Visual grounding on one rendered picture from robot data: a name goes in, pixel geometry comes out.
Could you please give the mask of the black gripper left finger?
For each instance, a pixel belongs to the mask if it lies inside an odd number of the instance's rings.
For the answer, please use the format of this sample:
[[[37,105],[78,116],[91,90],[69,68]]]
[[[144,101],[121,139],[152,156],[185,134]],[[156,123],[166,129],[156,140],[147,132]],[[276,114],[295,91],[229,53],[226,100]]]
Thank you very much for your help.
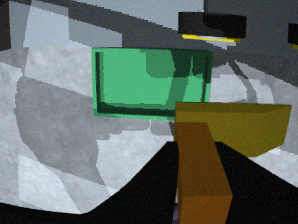
[[[0,202],[0,224],[172,224],[178,148],[168,141],[118,192],[86,213],[36,210]]]

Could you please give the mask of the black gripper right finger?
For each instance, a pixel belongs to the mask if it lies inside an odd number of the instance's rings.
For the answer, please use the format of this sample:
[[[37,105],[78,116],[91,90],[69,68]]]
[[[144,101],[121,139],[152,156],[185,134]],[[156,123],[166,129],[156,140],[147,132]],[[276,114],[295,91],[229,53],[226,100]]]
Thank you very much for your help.
[[[214,141],[233,198],[225,224],[298,224],[298,188]]]

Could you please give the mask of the yellow chock with orange handle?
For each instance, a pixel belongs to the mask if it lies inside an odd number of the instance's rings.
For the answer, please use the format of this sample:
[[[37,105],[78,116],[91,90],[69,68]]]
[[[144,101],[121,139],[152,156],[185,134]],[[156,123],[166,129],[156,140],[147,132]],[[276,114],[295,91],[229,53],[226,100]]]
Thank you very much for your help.
[[[180,224],[225,224],[233,198],[214,141],[246,157],[285,143],[291,105],[176,101]]]

